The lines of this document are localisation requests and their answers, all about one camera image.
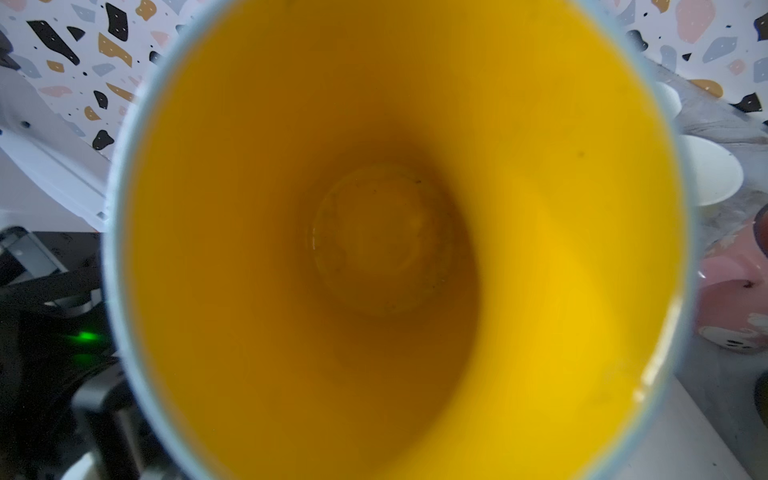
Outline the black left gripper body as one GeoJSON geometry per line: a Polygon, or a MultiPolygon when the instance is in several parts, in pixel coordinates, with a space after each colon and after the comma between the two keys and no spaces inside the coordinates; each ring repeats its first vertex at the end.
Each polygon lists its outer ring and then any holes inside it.
{"type": "Polygon", "coordinates": [[[1,233],[1,475],[170,479],[112,338],[97,233],[1,233]]]}

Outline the blue glazed mug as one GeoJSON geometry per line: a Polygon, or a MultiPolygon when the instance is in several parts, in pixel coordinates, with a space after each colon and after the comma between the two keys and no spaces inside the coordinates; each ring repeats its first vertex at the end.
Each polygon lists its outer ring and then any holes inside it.
{"type": "Polygon", "coordinates": [[[687,172],[597,1],[211,1],[113,160],[110,322],[193,479],[600,479],[678,358],[687,172]]]}

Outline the pink ghost mug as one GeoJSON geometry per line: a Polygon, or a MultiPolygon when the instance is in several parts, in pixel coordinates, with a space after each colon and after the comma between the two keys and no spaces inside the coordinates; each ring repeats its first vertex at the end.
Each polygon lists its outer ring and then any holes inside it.
{"type": "Polygon", "coordinates": [[[696,333],[740,354],[767,349],[767,208],[717,242],[700,263],[696,333]]]}

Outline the dark green mug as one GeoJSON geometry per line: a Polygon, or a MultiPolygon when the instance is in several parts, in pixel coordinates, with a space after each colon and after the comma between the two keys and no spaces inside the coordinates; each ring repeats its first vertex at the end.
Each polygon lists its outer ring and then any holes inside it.
{"type": "Polygon", "coordinates": [[[683,110],[682,100],[675,88],[664,82],[655,83],[663,109],[671,119],[676,119],[683,110]]]}

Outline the light green mug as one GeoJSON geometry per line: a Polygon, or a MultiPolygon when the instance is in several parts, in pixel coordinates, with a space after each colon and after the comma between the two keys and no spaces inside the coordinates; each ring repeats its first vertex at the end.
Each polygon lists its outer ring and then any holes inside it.
{"type": "Polygon", "coordinates": [[[722,203],[741,189],[743,168],[729,150],[692,135],[681,135],[680,141],[689,154],[699,207],[722,203]]]}

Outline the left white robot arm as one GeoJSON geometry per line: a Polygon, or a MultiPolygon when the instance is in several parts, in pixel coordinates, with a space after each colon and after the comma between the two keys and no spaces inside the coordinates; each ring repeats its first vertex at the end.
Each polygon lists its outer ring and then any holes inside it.
{"type": "Polygon", "coordinates": [[[109,328],[109,162],[44,104],[38,74],[2,40],[1,475],[178,479],[109,328]]]}

